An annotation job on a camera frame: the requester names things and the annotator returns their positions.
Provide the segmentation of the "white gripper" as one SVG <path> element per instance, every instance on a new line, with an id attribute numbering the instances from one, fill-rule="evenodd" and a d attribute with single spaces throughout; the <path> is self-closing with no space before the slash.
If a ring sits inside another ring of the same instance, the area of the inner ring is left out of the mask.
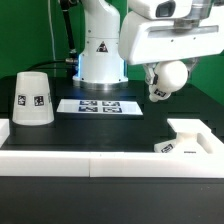
<path id="1" fill-rule="evenodd" d="M 118 47 L 128 64 L 144 64 L 148 85 L 154 84 L 156 62 L 189 58 L 186 67 L 191 77 L 199 57 L 223 50 L 224 11 L 212 11 L 209 18 L 190 30 L 175 30 L 172 20 L 150 21 L 130 12 L 123 21 Z"/>

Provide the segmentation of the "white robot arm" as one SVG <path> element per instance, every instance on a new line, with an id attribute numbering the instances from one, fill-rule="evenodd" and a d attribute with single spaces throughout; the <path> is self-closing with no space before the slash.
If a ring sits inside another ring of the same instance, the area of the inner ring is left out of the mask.
<path id="1" fill-rule="evenodd" d="M 82 0 L 85 48 L 76 86 L 128 84 L 127 65 L 199 58 L 224 51 L 224 0 L 127 0 L 124 18 L 105 0 Z"/>

